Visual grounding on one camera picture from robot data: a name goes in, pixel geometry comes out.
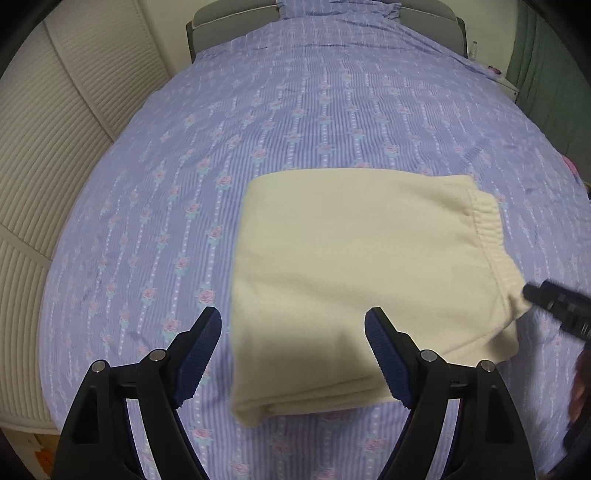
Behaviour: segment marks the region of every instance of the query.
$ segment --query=blue floral fabric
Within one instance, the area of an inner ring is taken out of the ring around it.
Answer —
[[[222,337],[179,411],[210,477],[377,478],[407,416],[400,403],[273,417],[256,429],[230,414],[241,201],[250,180],[289,168],[467,174],[496,197],[506,250],[526,280],[591,293],[584,186],[491,78],[384,15],[358,11],[282,20],[198,56],[134,116],[65,225],[38,336],[57,425],[93,360],[136,362],[215,305]],[[518,330],[520,352],[499,368],[535,464],[548,469],[563,455],[581,344],[538,311]],[[429,478],[443,469],[456,408]],[[130,412],[146,476],[158,478],[136,404]]]

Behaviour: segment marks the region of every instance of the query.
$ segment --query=green curtain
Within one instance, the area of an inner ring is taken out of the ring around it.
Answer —
[[[554,30],[525,2],[507,80],[517,105],[591,181],[591,86]]]

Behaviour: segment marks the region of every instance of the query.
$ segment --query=small bottle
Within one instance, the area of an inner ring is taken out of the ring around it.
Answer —
[[[478,54],[478,43],[473,41],[472,46],[470,47],[470,52],[468,53],[468,58],[470,60],[476,60],[477,54]]]

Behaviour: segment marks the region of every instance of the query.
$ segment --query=white louvered closet door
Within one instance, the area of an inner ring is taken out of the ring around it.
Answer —
[[[51,258],[88,175],[168,79],[134,0],[64,0],[0,78],[0,427],[55,433],[37,361]]]

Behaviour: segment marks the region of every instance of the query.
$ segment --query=orange object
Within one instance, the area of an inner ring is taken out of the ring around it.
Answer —
[[[42,448],[38,452],[35,452],[35,457],[37,457],[37,462],[39,462],[39,465],[41,468],[43,468],[43,471],[47,475],[51,475],[54,460],[53,452],[47,450],[46,448]]]

